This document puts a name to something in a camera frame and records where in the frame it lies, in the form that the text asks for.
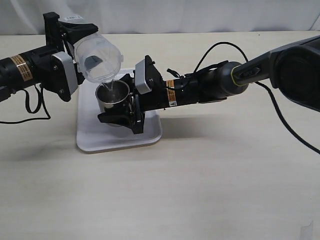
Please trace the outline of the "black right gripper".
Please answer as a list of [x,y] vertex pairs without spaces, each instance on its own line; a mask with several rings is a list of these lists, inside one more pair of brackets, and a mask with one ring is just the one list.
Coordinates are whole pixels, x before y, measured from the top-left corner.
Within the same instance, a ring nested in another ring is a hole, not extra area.
[[145,78],[147,84],[151,87],[151,92],[139,94],[135,87],[135,78],[126,73],[120,78],[120,81],[126,83],[130,89],[132,107],[129,117],[123,114],[108,114],[104,112],[97,116],[101,123],[129,128],[135,135],[142,134],[144,132],[146,112],[168,107],[166,82],[156,69],[152,58],[146,55],[144,59],[146,60]]

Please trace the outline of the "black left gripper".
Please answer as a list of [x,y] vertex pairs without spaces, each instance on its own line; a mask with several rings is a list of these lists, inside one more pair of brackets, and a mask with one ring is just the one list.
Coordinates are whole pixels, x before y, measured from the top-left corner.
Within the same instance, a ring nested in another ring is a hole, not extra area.
[[[55,12],[43,14],[45,45],[31,51],[31,71],[36,84],[69,102],[84,81],[82,74],[77,73],[72,48],[79,40],[98,32],[98,27],[93,23],[70,23],[59,18]],[[84,67],[95,68],[102,62],[100,57],[91,55],[84,60]]]

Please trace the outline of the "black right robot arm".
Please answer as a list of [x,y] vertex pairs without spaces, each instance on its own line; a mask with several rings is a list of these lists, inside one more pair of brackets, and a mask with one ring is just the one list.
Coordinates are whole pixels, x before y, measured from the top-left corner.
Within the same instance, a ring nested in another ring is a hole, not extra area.
[[290,101],[320,109],[319,36],[280,46],[245,63],[225,60],[204,68],[197,66],[184,75],[173,72],[174,78],[167,81],[149,55],[140,65],[141,70],[121,78],[128,91],[119,104],[101,110],[97,116],[101,123],[141,134],[148,111],[221,102],[266,79]]

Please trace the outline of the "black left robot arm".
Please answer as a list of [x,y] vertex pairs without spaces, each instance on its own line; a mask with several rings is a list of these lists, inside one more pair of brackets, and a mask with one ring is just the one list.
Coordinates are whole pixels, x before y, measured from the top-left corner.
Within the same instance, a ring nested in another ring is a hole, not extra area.
[[43,14],[45,45],[0,61],[0,99],[40,84],[64,102],[85,80],[78,72],[70,47],[98,32],[93,23],[69,23],[55,12]]

